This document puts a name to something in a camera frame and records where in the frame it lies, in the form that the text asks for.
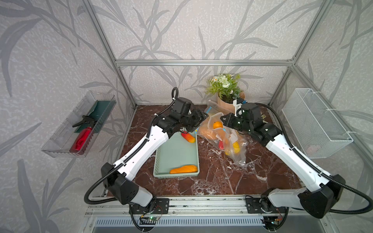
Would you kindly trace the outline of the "red orange mango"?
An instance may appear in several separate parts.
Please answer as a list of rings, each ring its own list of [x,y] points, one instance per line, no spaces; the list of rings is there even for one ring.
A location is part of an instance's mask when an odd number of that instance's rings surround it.
[[[195,143],[196,139],[189,133],[181,133],[181,136],[189,143]]]

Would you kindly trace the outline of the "yellow orange mango small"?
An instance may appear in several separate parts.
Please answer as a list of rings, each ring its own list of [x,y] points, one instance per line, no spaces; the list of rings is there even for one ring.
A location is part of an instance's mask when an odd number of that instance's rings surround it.
[[[232,146],[233,146],[235,154],[240,153],[241,149],[240,149],[240,145],[239,145],[239,143],[237,141],[235,143],[233,143]]]

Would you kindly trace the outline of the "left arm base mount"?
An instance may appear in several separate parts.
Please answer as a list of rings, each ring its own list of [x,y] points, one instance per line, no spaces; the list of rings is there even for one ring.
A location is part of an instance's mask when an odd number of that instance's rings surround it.
[[[150,203],[143,207],[139,204],[131,204],[130,210],[133,214],[167,214],[169,211],[170,199],[168,198],[153,198]]]

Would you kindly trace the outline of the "large orange mango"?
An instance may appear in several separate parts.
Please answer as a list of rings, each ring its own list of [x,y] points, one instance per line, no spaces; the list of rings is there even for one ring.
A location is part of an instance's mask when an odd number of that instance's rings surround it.
[[[220,121],[216,121],[213,123],[213,129],[223,129],[223,123]]]

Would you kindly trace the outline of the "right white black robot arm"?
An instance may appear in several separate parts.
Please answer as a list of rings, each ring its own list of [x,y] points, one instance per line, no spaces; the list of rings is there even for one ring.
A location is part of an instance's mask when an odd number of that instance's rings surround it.
[[[246,120],[230,113],[222,116],[224,126],[248,134],[263,147],[279,157],[305,185],[299,189],[273,189],[262,194],[266,207],[291,207],[303,209],[311,216],[323,218],[327,213],[358,215],[372,211],[373,200],[366,194],[345,184],[340,175],[332,176],[294,147],[286,133],[272,123]],[[368,205],[358,210],[334,210],[344,190],[364,198]]]

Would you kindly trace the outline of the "clear zip-top bag pink zipper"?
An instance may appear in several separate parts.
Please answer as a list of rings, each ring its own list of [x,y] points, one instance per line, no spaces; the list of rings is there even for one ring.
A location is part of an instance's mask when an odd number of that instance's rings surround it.
[[[208,114],[208,117],[204,120],[204,124],[207,124],[209,121],[209,117],[217,114],[217,113],[222,113],[223,116],[228,115],[231,113],[229,109],[226,109],[220,105],[218,105],[216,102],[212,100],[208,100],[207,102],[207,107],[204,109],[204,112]]]

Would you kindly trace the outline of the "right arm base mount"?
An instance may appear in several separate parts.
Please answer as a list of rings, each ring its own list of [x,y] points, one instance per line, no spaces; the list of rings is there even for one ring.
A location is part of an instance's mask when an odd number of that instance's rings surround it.
[[[249,214],[285,214],[285,207],[275,207],[268,200],[260,197],[245,196],[245,206]]]

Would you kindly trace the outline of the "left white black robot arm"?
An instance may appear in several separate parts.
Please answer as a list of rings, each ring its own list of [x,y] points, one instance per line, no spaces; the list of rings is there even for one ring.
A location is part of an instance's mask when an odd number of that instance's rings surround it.
[[[155,114],[146,135],[128,153],[114,164],[106,163],[102,166],[102,178],[87,190],[84,202],[88,205],[97,205],[119,201],[123,205],[138,204],[142,207],[155,203],[153,195],[147,189],[133,182],[136,174],[174,133],[183,128],[187,132],[193,132],[207,117],[208,114],[200,109],[187,110],[187,114],[182,115],[180,119],[173,118],[171,114]],[[105,188],[114,197],[99,201],[91,200],[90,194],[101,183],[104,183]]]

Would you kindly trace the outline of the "long orange mango front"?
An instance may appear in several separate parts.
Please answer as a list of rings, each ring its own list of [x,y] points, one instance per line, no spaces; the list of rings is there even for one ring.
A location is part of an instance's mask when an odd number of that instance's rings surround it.
[[[170,174],[181,174],[181,173],[195,173],[198,171],[195,165],[185,165],[179,168],[172,169]]]

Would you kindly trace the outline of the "clear zip-top bag white print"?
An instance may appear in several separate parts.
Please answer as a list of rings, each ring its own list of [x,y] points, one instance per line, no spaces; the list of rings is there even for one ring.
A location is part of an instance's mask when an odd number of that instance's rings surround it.
[[[225,155],[232,159],[237,166],[244,167],[246,165],[246,155],[244,149],[246,148],[247,141],[245,138],[240,136],[240,134],[236,130],[230,128],[228,129],[230,130],[231,134],[231,143],[225,143],[220,140],[208,141],[211,142],[216,148],[222,150]],[[240,153],[238,154],[234,153],[234,149],[232,146],[232,144],[236,141],[239,143],[241,149]]]

